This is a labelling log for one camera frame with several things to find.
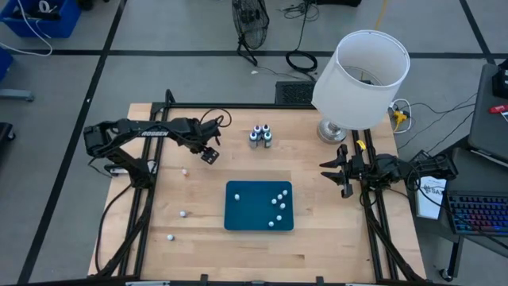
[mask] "box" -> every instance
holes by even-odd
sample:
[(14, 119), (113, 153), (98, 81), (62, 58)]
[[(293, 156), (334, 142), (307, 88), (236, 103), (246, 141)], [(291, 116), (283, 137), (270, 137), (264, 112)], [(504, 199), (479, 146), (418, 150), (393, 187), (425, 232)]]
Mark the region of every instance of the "box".
[(6, 76), (10, 64), (13, 63), (13, 57), (3, 48), (0, 48), (0, 80)]
[[(23, 5), (23, 10), (27, 14), (34, 7), (39, 6), (39, 0), (20, 0)], [(57, 5), (60, 14), (60, 20), (49, 21), (39, 20), (37, 25), (33, 19), (27, 19), (30, 26), (39, 33), (42, 37), (44, 34), (51, 38), (67, 38), (72, 34), (79, 16), (81, 9), (76, 0), (46, 0), (50, 7)], [(9, 0), (6, 6), (0, 13), (0, 21), (6, 23), (7, 26), (19, 37), (36, 37), (37, 35), (26, 25), (24, 19), (12, 18), (13, 12), (17, 9), (17, 0)]]

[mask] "white lamp shade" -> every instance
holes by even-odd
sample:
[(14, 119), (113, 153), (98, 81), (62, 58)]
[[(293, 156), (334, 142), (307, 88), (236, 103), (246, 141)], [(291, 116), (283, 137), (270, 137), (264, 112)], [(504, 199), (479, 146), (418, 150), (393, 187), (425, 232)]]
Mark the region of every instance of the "white lamp shade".
[[(365, 72), (379, 85), (362, 83), (345, 68)], [(406, 48), (392, 36), (373, 30), (350, 33), (316, 82), (312, 104), (341, 128), (371, 128), (383, 120), (409, 69)]]

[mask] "white paper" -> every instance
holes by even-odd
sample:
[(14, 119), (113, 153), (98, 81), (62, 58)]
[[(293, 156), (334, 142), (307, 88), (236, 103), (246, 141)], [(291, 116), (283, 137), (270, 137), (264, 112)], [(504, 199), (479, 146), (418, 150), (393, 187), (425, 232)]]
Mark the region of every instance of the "white paper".
[[(417, 194), (417, 216), (420, 218), (437, 219), (439, 217), (440, 207), (435, 203), (441, 205), (443, 200), (443, 191), (445, 190), (446, 180), (439, 180), (432, 176), (421, 178), (420, 191)], [(429, 199), (435, 203), (430, 202), (421, 192), (424, 192)]]

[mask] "yellow connector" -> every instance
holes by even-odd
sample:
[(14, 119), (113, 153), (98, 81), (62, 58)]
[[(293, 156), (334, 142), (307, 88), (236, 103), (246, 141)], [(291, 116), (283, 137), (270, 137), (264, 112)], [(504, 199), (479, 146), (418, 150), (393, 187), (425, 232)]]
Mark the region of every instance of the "yellow connector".
[(407, 115), (405, 115), (404, 113), (396, 110), (394, 112), (394, 118), (395, 118), (395, 123), (396, 123), (395, 130), (394, 130), (394, 132), (395, 132), (395, 131), (398, 130), (398, 127), (400, 126), (400, 124), (402, 122), (404, 122), (405, 120), (407, 120)]

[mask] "fan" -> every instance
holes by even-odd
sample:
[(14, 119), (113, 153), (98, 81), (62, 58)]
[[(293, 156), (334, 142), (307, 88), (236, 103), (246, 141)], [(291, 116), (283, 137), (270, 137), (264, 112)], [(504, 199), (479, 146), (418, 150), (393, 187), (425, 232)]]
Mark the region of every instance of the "fan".
[[(238, 33), (238, 55), (257, 66), (250, 49), (259, 48), (267, 37), (270, 18), (264, 0), (233, 0), (233, 21)], [(250, 57), (240, 51), (242, 46)]]

